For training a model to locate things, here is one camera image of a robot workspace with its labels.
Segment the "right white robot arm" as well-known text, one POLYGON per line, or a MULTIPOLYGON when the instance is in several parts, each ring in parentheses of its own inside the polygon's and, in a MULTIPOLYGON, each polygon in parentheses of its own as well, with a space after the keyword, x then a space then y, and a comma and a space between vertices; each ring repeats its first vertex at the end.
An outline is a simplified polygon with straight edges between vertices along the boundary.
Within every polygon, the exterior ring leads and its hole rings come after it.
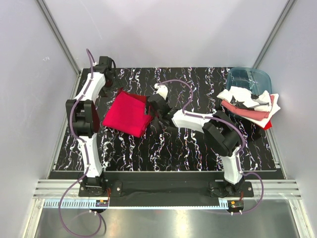
POLYGON ((203 133, 212 150, 220 156, 224 168, 223 184, 211 191, 219 197, 241 191, 245 180, 240 165, 244 140, 226 113, 217 111, 212 115, 173 109, 160 94, 147 97, 145 113, 156 116, 165 126, 203 133))

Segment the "dark red t-shirt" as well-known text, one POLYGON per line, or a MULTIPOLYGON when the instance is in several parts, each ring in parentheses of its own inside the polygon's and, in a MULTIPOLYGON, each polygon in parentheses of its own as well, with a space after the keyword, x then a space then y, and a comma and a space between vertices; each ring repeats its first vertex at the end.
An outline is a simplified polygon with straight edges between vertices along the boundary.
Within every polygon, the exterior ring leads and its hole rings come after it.
POLYGON ((132 97, 132 98, 134 98, 134 99, 136 99, 144 104, 146 104, 146 102, 147 102, 147 96, 128 93, 128 92, 124 91, 122 87, 118 89, 116 96, 118 96, 120 93, 126 94, 129 97, 132 97))

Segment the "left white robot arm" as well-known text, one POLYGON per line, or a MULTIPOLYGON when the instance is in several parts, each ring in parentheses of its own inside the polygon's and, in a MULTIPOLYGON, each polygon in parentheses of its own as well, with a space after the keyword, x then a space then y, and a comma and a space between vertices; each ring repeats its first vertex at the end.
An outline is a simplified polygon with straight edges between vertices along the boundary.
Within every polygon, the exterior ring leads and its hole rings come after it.
POLYGON ((95 106, 96 99, 107 96, 107 90, 115 80, 116 65, 110 57, 100 57, 96 62, 90 50, 86 50, 90 62, 87 80, 75 96, 65 103, 68 125, 77 140, 82 154, 84 174, 78 179, 83 191, 106 191, 106 179, 100 163, 97 134, 100 119, 95 106))

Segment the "bright pink-red t-shirt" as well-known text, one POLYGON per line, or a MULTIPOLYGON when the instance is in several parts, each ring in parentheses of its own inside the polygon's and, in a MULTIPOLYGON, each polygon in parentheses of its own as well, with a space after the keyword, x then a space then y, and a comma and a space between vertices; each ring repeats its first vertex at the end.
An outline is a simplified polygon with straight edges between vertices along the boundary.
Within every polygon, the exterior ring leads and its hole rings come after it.
POLYGON ((106 113, 103 126, 135 137, 145 134, 153 117, 145 114, 146 104, 120 93, 106 113))

